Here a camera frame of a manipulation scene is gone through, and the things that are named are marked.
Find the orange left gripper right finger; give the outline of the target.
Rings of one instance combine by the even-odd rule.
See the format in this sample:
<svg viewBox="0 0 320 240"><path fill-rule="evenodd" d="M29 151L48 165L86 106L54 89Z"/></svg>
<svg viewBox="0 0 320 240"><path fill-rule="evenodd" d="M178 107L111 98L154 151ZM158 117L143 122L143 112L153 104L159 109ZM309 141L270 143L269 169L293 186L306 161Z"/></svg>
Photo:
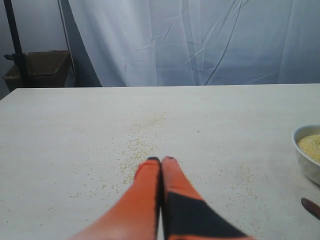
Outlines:
<svg viewBox="0 0 320 240"><path fill-rule="evenodd" d="M178 161L161 163L164 201L162 221L166 240L253 240L217 214L195 190Z"/></svg>

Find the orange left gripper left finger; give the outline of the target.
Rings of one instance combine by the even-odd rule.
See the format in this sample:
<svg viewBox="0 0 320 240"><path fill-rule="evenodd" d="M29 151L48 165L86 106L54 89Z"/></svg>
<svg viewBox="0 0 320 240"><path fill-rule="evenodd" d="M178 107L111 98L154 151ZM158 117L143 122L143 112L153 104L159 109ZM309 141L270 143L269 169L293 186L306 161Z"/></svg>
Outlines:
<svg viewBox="0 0 320 240"><path fill-rule="evenodd" d="M122 197L72 240L155 240L160 214L161 163L149 157L141 163Z"/></svg>

